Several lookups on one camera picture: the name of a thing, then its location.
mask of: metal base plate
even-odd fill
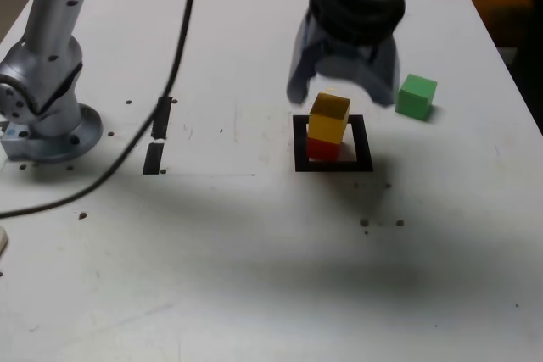
[[[0,143],[12,161],[58,163],[75,159],[93,148],[102,136],[102,120],[96,110],[80,103],[81,123],[70,133],[56,137],[32,135],[28,125],[10,123]]]

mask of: white table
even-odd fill
[[[3,222],[2,362],[541,361],[543,141],[473,5],[406,0],[401,77],[439,82],[433,124],[312,83],[364,114],[376,168],[324,175],[294,172],[312,101],[285,95],[307,1],[196,0],[167,174],[142,175],[148,136],[91,196]],[[86,0],[78,95],[115,136],[73,171],[6,163],[0,209],[108,166],[165,84],[183,2]]]

